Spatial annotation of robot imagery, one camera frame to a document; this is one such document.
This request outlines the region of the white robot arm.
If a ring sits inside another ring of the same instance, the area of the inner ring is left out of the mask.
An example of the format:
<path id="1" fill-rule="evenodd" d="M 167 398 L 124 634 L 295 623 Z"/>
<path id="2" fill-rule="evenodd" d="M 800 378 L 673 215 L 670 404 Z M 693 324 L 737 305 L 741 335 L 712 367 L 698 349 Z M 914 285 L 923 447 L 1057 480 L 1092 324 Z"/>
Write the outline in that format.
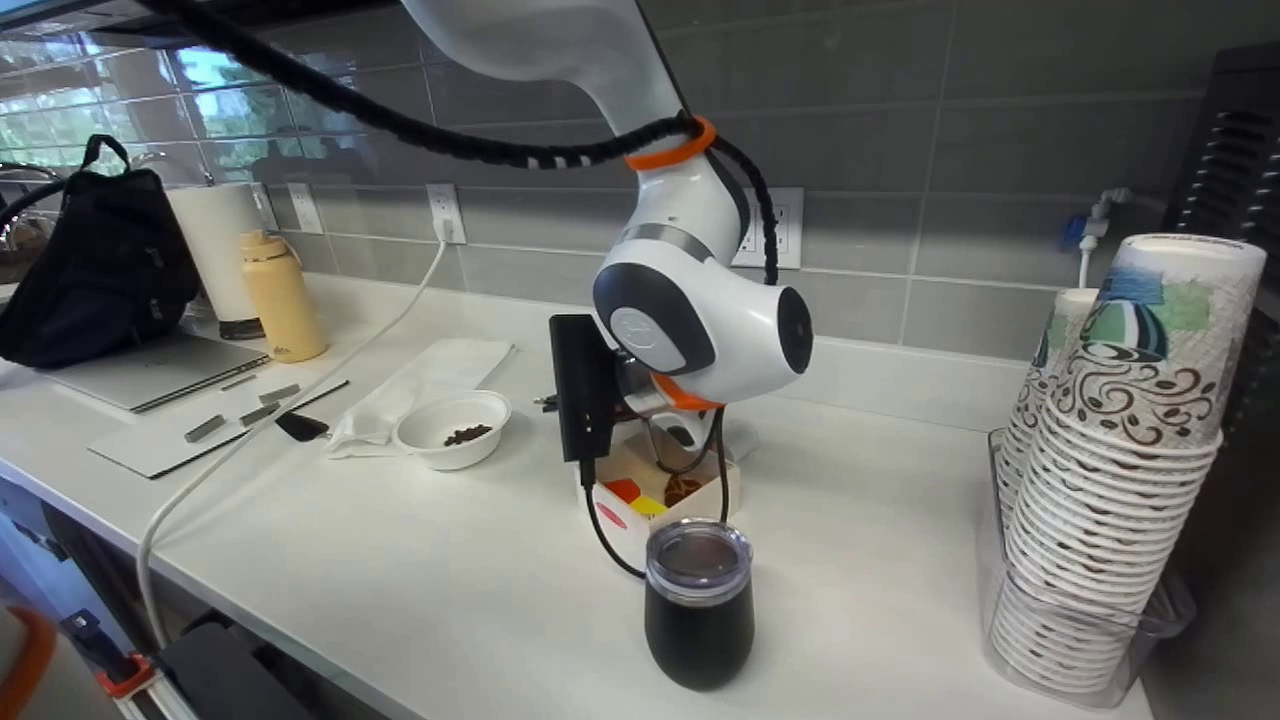
<path id="1" fill-rule="evenodd" d="M 690 119 L 637 0 L 405 0 L 416 27 L 458 63 L 512 85 L 581 86 L 615 134 Z M 746 202 L 693 141 L 646 141 L 637 213 L 591 274 L 591 335 L 611 349 L 622 404 L 706 451 L 731 398 L 794 385 L 814 359 L 814 314 L 798 287 L 746 278 L 731 256 Z"/>

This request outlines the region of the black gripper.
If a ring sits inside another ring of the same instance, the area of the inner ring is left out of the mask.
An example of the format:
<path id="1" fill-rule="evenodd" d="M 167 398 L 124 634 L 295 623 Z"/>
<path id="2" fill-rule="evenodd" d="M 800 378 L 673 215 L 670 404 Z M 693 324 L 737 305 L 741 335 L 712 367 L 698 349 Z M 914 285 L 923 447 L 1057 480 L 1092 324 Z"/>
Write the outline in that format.
<path id="1" fill-rule="evenodd" d="M 637 385 L 625 385 L 622 406 L 628 421 L 666 436 L 681 451 L 681 467 L 698 467 L 712 451 L 725 421 L 715 398 L 681 386 L 673 374 L 641 374 Z"/>

